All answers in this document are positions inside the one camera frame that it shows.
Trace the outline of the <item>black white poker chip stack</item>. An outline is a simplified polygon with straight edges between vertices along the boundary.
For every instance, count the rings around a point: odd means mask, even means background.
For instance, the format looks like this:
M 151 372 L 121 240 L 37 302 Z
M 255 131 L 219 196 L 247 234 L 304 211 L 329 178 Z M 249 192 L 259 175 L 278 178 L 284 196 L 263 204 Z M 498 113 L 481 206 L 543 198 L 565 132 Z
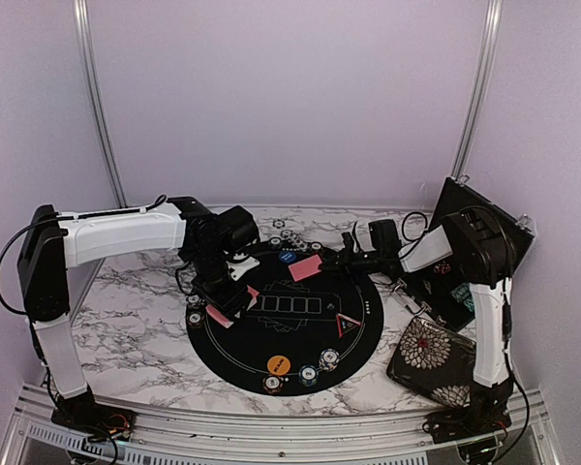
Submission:
M 203 299 L 198 294 L 190 294 L 186 298 L 186 304 L 189 309 L 198 309 L 203 305 Z

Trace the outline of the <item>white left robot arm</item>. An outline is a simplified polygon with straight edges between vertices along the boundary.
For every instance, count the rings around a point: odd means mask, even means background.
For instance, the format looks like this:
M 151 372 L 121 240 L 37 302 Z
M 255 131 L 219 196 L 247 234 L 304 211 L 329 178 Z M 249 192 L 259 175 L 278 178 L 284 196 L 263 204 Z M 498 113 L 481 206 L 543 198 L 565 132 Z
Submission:
M 161 195 L 153 203 L 115 210 L 34 213 L 17 259 L 24 313 L 33 346 L 57 390 L 54 423 L 92 434 L 128 431 L 133 414 L 98 403 L 85 379 L 69 319 L 71 268 L 149 250 L 174 250 L 193 266 L 196 293 L 229 320 L 254 301 L 240 276 L 258 261 L 245 249 L 260 238 L 241 206 L 213 213 L 192 197 Z

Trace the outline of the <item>red playing card deck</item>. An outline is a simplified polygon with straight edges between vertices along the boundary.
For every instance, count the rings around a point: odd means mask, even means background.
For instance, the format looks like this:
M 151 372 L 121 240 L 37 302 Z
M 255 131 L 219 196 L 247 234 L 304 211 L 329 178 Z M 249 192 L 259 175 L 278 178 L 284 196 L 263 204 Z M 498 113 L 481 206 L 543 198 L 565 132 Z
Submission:
M 230 328 L 233 325 L 233 321 L 224 316 L 216 308 L 211 305 L 205 307 L 207 316 L 211 318 L 214 322 L 222 326 L 223 328 Z

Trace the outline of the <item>orange big blind button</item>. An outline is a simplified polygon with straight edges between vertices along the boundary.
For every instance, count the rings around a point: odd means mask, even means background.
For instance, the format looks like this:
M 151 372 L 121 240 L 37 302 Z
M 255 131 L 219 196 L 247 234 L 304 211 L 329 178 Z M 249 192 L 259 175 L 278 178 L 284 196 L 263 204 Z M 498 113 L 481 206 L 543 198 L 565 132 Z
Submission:
M 291 370 L 291 361 L 286 356 L 272 356 L 267 361 L 266 368 L 274 376 L 283 376 Z

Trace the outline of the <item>red triangular marker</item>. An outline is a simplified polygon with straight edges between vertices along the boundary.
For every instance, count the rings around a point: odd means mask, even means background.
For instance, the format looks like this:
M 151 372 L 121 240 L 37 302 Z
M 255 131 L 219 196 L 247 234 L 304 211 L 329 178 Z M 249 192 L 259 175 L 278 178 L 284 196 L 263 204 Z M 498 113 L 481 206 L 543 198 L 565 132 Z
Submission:
M 340 313 L 336 315 L 336 324 L 340 338 L 343 338 L 352 330 L 362 327 L 362 322 Z

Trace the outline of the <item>blue orange chip stack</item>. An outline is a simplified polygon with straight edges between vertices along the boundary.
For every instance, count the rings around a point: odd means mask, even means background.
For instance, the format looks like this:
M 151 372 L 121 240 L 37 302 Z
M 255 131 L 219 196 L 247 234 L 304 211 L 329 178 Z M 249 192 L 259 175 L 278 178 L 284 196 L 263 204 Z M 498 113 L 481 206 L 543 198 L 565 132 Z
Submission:
M 323 372 L 331 372 L 338 367 L 340 355 L 334 349 L 325 349 L 319 357 L 319 369 Z

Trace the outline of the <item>green fifty poker chip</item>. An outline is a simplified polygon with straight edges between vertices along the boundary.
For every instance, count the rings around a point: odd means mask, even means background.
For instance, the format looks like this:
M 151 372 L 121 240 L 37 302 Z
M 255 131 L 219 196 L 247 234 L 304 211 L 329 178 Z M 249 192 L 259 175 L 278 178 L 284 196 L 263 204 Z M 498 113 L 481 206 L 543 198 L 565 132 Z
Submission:
M 280 237 L 271 237 L 268 240 L 268 245 L 271 249 L 278 250 L 282 247 L 282 239 Z

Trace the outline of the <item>red black hundred chip stack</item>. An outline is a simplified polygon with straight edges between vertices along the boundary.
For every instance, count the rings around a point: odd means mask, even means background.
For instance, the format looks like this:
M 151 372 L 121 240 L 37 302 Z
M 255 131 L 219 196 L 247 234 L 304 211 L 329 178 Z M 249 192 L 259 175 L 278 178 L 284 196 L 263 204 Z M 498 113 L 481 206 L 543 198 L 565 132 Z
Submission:
M 320 254 L 322 251 L 322 245 L 319 242 L 311 242 L 308 250 L 310 253 Z

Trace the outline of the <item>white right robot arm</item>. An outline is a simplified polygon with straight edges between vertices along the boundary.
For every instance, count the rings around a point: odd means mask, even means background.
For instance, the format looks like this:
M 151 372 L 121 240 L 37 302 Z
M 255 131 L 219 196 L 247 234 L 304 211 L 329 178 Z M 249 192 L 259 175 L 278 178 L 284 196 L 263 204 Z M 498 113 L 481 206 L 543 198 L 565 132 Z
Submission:
M 474 303 L 475 362 L 468 402 L 429 415 L 428 432 L 435 437 L 468 437 L 508 427 L 507 400 L 520 386 L 509 359 L 511 278 L 517 253 L 499 217 L 487 206 L 471 205 L 444 216 L 438 227 L 406 246 L 397 242 L 393 230 L 375 236 L 379 244 L 365 252 L 354 233 L 344 233 L 344 248 L 319 269 L 379 272 L 396 279 L 425 268 L 440 274 L 452 258 Z

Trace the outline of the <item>red poker chip stack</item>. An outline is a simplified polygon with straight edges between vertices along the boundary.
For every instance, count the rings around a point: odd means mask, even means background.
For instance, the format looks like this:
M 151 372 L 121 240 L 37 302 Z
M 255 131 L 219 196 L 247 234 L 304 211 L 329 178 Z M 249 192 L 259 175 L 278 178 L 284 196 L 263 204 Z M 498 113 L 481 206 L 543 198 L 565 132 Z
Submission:
M 186 315 L 188 327 L 201 327 L 204 321 L 205 317 L 200 311 L 193 311 Z

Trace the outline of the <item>blue small blind button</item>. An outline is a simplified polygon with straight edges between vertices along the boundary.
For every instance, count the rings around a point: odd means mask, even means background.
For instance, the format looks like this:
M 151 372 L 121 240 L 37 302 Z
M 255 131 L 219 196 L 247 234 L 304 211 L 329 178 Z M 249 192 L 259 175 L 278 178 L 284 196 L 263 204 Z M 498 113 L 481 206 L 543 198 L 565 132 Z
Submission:
M 297 260 L 297 256 L 293 251 L 282 251 L 279 253 L 278 258 L 285 264 L 292 264 Z

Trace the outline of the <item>red card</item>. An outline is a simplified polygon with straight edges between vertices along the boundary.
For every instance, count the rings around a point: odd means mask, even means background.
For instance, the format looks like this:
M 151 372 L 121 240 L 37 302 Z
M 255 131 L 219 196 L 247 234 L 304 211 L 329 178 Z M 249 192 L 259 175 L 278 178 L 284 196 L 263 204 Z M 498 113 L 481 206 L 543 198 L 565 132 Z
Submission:
M 294 282 L 300 282 L 321 273 L 321 256 L 313 255 L 288 266 L 290 276 Z

